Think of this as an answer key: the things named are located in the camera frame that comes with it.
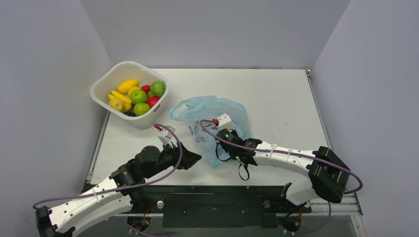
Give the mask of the light blue plastic bag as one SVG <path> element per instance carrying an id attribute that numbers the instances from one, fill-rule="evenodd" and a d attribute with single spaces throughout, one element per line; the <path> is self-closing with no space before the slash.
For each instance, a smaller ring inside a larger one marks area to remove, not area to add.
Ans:
<path id="1" fill-rule="evenodd" d="M 169 117 L 174 121 L 186 122 L 194 142 L 201 150 L 201 156 L 211 165 L 219 167 L 229 155 L 217 141 L 204 131 L 200 125 L 203 119 L 212 120 L 227 114 L 240 138 L 251 137 L 248 114 L 245 107 L 237 102 L 216 96 L 198 96 L 180 101 L 169 110 Z"/>

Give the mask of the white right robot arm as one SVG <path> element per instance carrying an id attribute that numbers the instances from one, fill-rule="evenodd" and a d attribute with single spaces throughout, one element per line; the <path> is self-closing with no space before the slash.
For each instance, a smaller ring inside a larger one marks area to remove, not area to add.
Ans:
<path id="1" fill-rule="evenodd" d="M 305 177 L 305 180 L 290 182 L 279 196 L 279 206 L 291 211 L 296 206 L 322 198 L 331 203 L 342 201 L 349 174 L 348 166 L 332 151 L 320 146 L 314 151 L 288 151 L 275 147 L 259 139 L 246 140 L 238 137 L 234 131 L 223 129 L 217 133 L 222 149 L 230 158 L 241 166 L 271 166 Z"/>

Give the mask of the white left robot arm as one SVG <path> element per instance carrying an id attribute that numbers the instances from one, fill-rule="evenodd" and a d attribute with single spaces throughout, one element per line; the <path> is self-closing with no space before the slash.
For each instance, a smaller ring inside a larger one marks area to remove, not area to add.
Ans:
<path id="1" fill-rule="evenodd" d="M 41 237 L 75 237 L 116 214 L 142 212 L 148 202 L 143 190 L 146 179 L 171 167 L 187 170 L 201 158 L 183 144 L 164 145 L 162 150 L 146 146 L 135 158 L 77 198 L 59 206 L 38 208 L 38 232 Z"/>

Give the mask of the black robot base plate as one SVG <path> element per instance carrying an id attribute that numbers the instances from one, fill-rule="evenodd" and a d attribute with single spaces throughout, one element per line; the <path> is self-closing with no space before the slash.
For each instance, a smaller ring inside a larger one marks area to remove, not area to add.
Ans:
<path id="1" fill-rule="evenodd" d="M 283 186 L 175 186 L 143 187 L 145 198 L 125 211 L 129 217 L 147 214 L 163 219 L 164 228 L 276 228 L 278 220 L 295 221 L 309 206 L 286 203 Z"/>

